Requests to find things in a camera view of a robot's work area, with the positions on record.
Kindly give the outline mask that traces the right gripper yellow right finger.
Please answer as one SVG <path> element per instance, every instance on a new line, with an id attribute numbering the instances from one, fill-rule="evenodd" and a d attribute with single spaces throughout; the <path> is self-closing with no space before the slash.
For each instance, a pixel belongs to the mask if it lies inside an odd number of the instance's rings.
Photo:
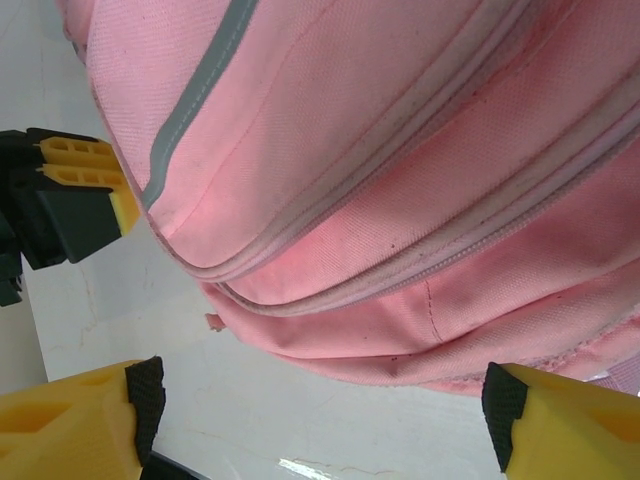
<path id="1" fill-rule="evenodd" d="M 488 365 L 482 409 L 508 479 L 637 479 L 639 397 L 518 364 Z"/>

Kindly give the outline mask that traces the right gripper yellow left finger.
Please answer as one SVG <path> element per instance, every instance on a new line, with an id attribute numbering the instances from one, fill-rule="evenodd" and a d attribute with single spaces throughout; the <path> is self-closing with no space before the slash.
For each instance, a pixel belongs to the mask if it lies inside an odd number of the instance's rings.
<path id="1" fill-rule="evenodd" d="M 138 479 L 166 405 L 160 357 L 1 397 L 4 479 Z"/>

